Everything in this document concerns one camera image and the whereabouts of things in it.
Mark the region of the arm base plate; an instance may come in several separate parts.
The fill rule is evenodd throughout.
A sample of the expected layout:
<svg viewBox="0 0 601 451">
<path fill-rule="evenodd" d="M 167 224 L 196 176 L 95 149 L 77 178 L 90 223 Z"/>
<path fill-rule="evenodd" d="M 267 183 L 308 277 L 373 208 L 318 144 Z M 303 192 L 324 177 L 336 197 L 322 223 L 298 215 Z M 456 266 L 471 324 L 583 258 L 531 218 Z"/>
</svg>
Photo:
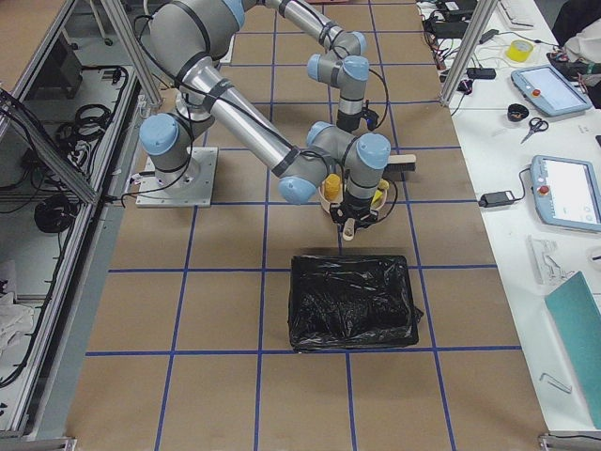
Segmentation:
<svg viewBox="0 0 601 451">
<path fill-rule="evenodd" d="M 137 207 L 157 209 L 211 206 L 219 150 L 193 147 L 187 151 L 192 154 L 192 160 L 182 170 L 172 174 L 156 170 L 151 158 L 146 158 L 145 171 L 151 172 L 151 175 L 141 178 L 139 187 L 142 193 L 136 196 Z"/>
</svg>

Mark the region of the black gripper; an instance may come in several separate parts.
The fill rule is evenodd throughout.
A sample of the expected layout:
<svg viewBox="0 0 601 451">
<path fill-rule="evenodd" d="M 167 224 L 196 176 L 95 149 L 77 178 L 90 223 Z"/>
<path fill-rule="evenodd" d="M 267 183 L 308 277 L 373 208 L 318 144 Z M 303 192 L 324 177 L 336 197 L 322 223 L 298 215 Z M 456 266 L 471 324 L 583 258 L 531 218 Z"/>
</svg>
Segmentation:
<svg viewBox="0 0 601 451">
<path fill-rule="evenodd" d="M 354 229 L 367 228 L 378 221 L 378 212 L 371 209 L 371 204 L 365 199 L 344 199 L 341 203 L 329 206 L 332 221 L 342 227 L 347 220 L 355 221 Z"/>
</svg>

